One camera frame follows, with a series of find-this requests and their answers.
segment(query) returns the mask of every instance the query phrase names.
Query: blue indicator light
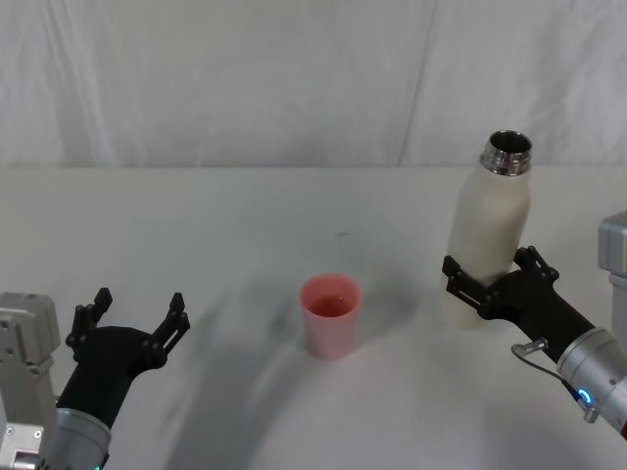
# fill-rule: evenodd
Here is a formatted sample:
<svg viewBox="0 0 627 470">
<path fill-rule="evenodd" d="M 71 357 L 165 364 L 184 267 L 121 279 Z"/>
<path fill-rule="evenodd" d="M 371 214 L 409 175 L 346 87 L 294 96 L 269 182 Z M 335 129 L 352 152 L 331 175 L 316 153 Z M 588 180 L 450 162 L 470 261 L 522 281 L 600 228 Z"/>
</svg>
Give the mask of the blue indicator light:
<svg viewBox="0 0 627 470">
<path fill-rule="evenodd" d="M 577 392 L 579 393 L 579 396 L 582 399 L 584 399 L 584 402 L 586 404 L 592 403 L 592 396 L 588 392 L 586 392 L 584 389 L 579 389 Z"/>
</svg>

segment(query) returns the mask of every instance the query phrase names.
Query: cable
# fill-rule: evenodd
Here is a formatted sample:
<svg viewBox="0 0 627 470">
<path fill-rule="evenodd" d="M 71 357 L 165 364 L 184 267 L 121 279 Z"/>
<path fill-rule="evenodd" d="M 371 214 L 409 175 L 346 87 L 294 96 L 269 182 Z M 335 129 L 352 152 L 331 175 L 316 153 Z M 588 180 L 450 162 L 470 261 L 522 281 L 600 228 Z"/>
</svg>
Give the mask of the cable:
<svg viewBox="0 0 627 470">
<path fill-rule="evenodd" d="M 522 355 L 520 355 L 518 352 L 516 352 L 516 349 L 515 349 L 515 347 L 516 347 L 516 346 L 517 346 L 517 345 L 513 345 L 513 346 L 511 347 L 511 353 L 512 353 L 513 355 L 515 355 L 516 357 L 518 357 L 520 360 L 522 360 L 525 364 L 530 365 L 530 366 L 531 366 L 531 367 L 533 367 L 534 369 L 540 370 L 540 371 L 544 372 L 545 374 L 549 374 L 549 375 L 551 375 L 552 377 L 555 377 L 555 378 L 556 378 L 557 380 L 559 380 L 559 381 L 563 380 L 561 377 L 559 377 L 559 375 L 555 374 L 555 373 L 554 373 L 554 372 L 552 372 L 551 370 L 549 370 L 549 369 L 545 369 L 543 366 L 538 365 L 538 364 L 536 364 L 536 363 L 534 363 L 534 362 L 531 362 L 529 359 L 525 359 Z"/>
<path fill-rule="evenodd" d="M 572 387 L 572 386 L 571 386 L 568 382 L 566 382 L 564 379 L 562 379 L 561 377 L 559 377 L 559 375 L 557 375 L 556 373 L 552 372 L 551 370 L 549 370 L 549 369 L 545 369 L 543 366 L 538 365 L 538 364 L 536 364 L 536 363 L 534 363 L 534 362 L 531 362 L 529 359 L 525 359 L 522 355 L 520 355 L 520 354 L 516 351 L 516 349 L 515 349 L 515 347 L 516 347 L 516 346 L 518 346 L 518 345 L 513 345 L 513 346 L 511 347 L 511 349 L 510 349 L 510 350 L 511 350 L 511 353 L 512 353 L 513 355 L 515 355 L 517 358 L 519 358 L 520 360 L 522 360 L 525 364 L 530 365 L 530 366 L 531 366 L 531 367 L 533 367 L 534 369 L 539 370 L 539 371 L 541 371 L 541 372 L 544 372 L 545 374 L 549 374 L 550 376 L 552 376 L 552 377 L 556 378 L 556 379 L 557 379 L 557 380 L 561 383 L 561 385 L 563 385 L 563 386 L 566 388 L 566 390 L 568 391 L 568 393 L 570 394 L 570 396 L 571 396 L 571 397 L 572 397 L 575 401 L 579 401 L 579 400 L 581 399 L 581 397 L 579 396 L 579 393 L 578 393 L 575 389 L 573 389 L 573 387 Z"/>
</svg>

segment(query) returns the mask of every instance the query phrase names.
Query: metal bottle opening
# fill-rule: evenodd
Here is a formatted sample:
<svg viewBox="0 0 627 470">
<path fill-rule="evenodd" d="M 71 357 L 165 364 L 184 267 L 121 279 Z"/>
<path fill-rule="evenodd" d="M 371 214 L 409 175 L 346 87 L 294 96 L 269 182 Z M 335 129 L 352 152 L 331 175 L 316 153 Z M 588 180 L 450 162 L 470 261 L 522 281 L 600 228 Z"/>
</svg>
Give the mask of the metal bottle opening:
<svg viewBox="0 0 627 470">
<path fill-rule="evenodd" d="M 531 167 L 531 140 L 514 130 L 499 130 L 488 139 L 479 162 L 495 174 L 522 174 Z"/>
</svg>

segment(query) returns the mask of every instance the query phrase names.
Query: table surface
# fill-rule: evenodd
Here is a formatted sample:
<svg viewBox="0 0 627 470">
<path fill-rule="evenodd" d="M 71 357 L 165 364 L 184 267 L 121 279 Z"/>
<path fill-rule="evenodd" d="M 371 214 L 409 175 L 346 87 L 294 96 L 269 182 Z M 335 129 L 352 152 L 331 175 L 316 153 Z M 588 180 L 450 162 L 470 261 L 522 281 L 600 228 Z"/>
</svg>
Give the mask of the table surface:
<svg viewBox="0 0 627 470">
<path fill-rule="evenodd" d="M 111 288 L 103 325 L 152 331 L 173 292 L 192 329 L 133 384 L 110 470 L 621 469 L 627 444 L 589 425 L 554 379 L 517 361 L 494 321 L 453 331 L 436 296 L 464 168 L 26 170 L 0 174 L 0 286 L 73 307 Z M 557 290 L 608 327 L 597 227 L 627 208 L 623 168 L 536 167 L 523 243 Z M 302 346 L 301 283 L 362 286 L 360 346 Z M 546 365 L 548 361 L 538 356 Z M 70 351 L 55 352 L 60 392 Z"/>
</svg>

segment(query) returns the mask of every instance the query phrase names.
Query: plastic cup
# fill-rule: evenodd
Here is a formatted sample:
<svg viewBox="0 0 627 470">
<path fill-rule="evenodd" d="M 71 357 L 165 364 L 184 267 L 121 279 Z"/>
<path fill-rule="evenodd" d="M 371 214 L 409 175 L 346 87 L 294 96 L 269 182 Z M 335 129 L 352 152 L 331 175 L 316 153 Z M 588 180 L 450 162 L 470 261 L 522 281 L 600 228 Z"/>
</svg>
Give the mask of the plastic cup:
<svg viewBox="0 0 627 470">
<path fill-rule="evenodd" d="M 320 274 L 301 289 L 301 307 L 310 352 L 324 360 L 344 357 L 355 348 L 362 293 L 342 274 Z"/>
</svg>

